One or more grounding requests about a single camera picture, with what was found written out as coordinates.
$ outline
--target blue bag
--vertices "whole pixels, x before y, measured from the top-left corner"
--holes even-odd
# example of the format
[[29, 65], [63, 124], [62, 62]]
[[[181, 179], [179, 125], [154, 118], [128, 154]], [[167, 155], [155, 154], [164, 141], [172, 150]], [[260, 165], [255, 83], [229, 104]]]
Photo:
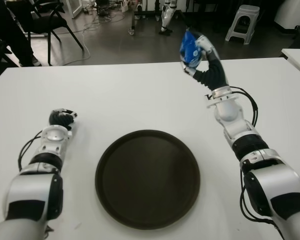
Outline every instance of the blue bag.
[[190, 68], [198, 67], [202, 58], [202, 48], [196, 45], [196, 40], [190, 31], [185, 31], [179, 51], [181, 60]]

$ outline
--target gray floor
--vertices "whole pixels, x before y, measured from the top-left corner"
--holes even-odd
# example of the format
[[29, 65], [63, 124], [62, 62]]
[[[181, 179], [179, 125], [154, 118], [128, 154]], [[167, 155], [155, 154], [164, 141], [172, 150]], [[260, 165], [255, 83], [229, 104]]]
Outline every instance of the gray floor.
[[[68, 14], [63, 17], [67, 20], [75, 35], [83, 42], [82, 31], [84, 25], [94, 19], [93, 15], [80, 13], [75, 19]], [[117, 12], [111, 23], [101, 23], [96, 29], [84, 31], [84, 42], [91, 57], [86, 60], [76, 61], [70, 65], [102, 65], [102, 64], [135, 64], [178, 62], [180, 43], [186, 26], [181, 19], [173, 19], [170, 28], [174, 31], [171, 36], [158, 35], [161, 23], [154, 18], [136, 21], [135, 35], [130, 36], [128, 30], [131, 26], [131, 12], [124, 18]], [[250, 45], [243, 45], [243, 41], [231, 39], [225, 42], [228, 26], [221, 27], [220, 33], [212, 30], [213, 23], [209, 20], [201, 24], [201, 32], [214, 44], [221, 59], [245, 58], [271, 58], [278, 57], [282, 48], [287, 48], [291, 43], [291, 35], [282, 34], [273, 26], [257, 25]], [[51, 36], [51, 64], [61, 66], [65, 63], [83, 59], [89, 56], [88, 51], [82, 52], [65, 28], [59, 28], [58, 33], [62, 44]], [[31, 41], [34, 55], [47, 66], [47, 38], [36, 37]]]

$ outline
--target black chair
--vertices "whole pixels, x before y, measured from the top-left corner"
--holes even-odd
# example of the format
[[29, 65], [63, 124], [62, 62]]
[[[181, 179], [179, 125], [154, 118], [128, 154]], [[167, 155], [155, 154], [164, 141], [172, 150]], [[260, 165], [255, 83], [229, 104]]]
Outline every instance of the black chair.
[[[64, 27], [72, 35], [80, 48], [84, 50], [79, 40], [69, 28], [67, 21], [62, 18], [59, 12], [64, 13], [63, 3], [59, 1], [46, 2], [38, 0], [31, 4], [28, 0], [7, 1], [6, 6], [13, 12], [21, 27], [28, 33], [28, 40], [31, 41], [31, 32], [35, 34], [48, 34], [48, 64], [51, 66], [51, 33], [61, 42], [60, 38], [54, 32], [54, 29]], [[52, 10], [49, 16], [41, 16], [36, 7], [41, 6]], [[31, 12], [34, 11], [39, 18], [33, 19]]]

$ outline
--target shoe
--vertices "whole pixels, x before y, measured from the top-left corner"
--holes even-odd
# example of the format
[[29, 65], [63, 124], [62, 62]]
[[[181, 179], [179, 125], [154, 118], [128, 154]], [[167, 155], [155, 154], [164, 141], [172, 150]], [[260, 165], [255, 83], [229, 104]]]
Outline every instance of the shoe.
[[[19, 64], [20, 64], [21, 67], [24, 67], [24, 65], [20, 61], [19, 61]], [[33, 55], [32, 55], [32, 64], [33, 64], [34, 67], [41, 67], [42, 66], [41, 62], [39, 62], [39, 60]]]
[[174, 31], [172, 31], [171, 29], [169, 29], [169, 28], [167, 28], [166, 30], [165, 30], [165, 32], [168, 32], [168, 33], [173, 33]]
[[170, 33], [171, 32], [169, 32], [168, 29], [166, 29], [165, 31], [160, 31], [159, 32], [160, 35], [164, 35], [164, 36], [170, 36]]

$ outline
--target stool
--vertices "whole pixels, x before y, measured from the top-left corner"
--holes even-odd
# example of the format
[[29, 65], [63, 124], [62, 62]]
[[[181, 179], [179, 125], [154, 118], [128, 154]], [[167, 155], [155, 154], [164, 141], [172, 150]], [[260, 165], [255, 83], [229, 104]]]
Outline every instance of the stool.
[[[253, 34], [255, 33], [255, 26], [257, 24], [259, 11], [260, 11], [260, 7], [258, 6], [241, 5], [239, 10], [236, 12], [235, 18], [233, 20], [231, 27], [229, 28], [225, 40], [229, 42], [231, 37], [238, 37], [244, 39], [245, 45], [249, 44]], [[236, 32], [235, 28], [237, 26], [237, 22], [243, 16], [247, 16], [250, 19], [248, 31], [246, 33]]]

